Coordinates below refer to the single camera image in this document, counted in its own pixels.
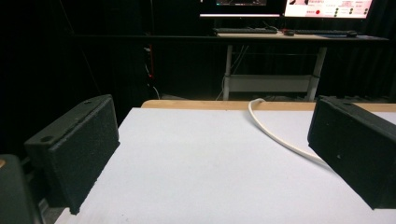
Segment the desk with white legs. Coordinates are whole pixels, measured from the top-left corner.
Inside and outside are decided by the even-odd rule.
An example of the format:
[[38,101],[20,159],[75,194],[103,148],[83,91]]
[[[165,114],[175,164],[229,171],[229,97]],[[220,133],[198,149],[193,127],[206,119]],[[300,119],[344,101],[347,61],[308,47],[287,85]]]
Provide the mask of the desk with white legs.
[[387,95],[396,54],[386,38],[357,35],[218,34],[227,42],[217,100],[238,94]]

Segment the white table mat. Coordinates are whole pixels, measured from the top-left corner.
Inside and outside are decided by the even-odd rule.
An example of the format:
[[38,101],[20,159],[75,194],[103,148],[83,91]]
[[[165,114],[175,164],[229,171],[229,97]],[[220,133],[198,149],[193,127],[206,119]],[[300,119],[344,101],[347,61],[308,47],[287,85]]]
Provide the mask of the white table mat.
[[396,224],[246,111],[134,108],[77,215],[56,224]]

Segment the black keyboard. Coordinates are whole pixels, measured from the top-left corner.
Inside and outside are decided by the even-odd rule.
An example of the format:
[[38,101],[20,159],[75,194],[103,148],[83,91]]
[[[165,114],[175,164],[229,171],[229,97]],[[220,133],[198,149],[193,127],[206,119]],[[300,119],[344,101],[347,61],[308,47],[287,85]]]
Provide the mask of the black keyboard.
[[349,31],[340,30],[294,30],[297,35],[347,35]]
[[213,28],[216,34],[277,34],[276,30],[253,28]]

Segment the bright computer monitor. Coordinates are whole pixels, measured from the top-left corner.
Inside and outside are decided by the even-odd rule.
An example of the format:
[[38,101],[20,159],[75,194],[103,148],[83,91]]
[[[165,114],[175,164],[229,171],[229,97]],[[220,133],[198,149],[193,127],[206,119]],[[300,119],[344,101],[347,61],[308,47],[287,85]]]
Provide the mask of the bright computer monitor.
[[373,0],[287,0],[284,16],[293,18],[365,19]]

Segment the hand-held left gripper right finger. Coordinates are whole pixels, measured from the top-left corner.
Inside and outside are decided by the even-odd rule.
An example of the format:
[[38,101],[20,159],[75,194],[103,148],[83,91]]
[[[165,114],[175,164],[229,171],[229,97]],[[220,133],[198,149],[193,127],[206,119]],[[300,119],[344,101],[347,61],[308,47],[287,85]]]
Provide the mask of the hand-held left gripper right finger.
[[396,209],[396,124],[336,98],[317,100],[308,145],[373,209]]

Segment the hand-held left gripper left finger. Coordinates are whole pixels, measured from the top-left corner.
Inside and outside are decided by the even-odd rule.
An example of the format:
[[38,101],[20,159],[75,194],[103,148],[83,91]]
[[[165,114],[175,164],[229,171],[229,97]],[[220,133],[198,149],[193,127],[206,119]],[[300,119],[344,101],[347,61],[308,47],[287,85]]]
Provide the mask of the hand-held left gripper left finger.
[[73,215],[119,145],[109,94],[81,102],[24,143],[33,166],[45,174],[49,204]]

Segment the dark computer monitor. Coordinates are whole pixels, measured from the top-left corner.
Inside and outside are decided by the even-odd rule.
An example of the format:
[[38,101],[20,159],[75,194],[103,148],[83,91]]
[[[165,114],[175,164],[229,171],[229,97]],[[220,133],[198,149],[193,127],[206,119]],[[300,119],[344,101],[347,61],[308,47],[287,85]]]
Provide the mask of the dark computer monitor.
[[284,13],[287,0],[200,0],[201,18],[265,18]]

